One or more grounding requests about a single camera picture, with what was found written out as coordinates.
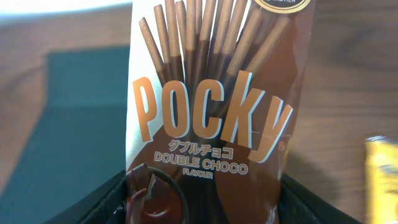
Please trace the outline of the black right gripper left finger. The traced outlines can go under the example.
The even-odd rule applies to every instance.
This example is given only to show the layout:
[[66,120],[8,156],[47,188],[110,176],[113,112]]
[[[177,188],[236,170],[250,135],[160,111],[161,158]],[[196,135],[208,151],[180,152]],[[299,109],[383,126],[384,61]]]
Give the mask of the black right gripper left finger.
[[122,170],[45,224],[123,224],[126,218],[125,172]]

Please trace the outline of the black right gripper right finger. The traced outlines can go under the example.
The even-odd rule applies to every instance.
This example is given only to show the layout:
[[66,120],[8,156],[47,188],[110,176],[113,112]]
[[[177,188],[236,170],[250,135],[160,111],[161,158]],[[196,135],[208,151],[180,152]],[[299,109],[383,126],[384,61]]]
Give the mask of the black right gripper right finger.
[[277,211],[280,224],[361,224],[287,174],[282,176]]

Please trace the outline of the black storage box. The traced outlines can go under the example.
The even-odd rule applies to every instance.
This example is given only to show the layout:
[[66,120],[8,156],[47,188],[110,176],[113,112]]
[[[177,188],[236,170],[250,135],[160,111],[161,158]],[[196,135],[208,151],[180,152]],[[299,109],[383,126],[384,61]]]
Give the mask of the black storage box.
[[47,55],[47,102],[1,197],[2,223],[45,223],[125,169],[129,47]]

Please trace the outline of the yellow snack packet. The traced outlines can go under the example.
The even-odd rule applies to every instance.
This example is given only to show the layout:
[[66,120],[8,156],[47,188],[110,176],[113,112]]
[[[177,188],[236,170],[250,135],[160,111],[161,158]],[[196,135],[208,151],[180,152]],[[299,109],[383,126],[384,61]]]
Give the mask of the yellow snack packet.
[[365,140],[366,223],[397,224],[397,142]]

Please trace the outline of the brown Pocky chocolate box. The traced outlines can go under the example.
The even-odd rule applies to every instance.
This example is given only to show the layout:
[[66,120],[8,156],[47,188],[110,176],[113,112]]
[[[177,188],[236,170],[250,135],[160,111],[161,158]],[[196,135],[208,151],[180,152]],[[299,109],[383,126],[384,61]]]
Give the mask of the brown Pocky chocolate box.
[[280,223],[313,0],[134,1],[127,223]]

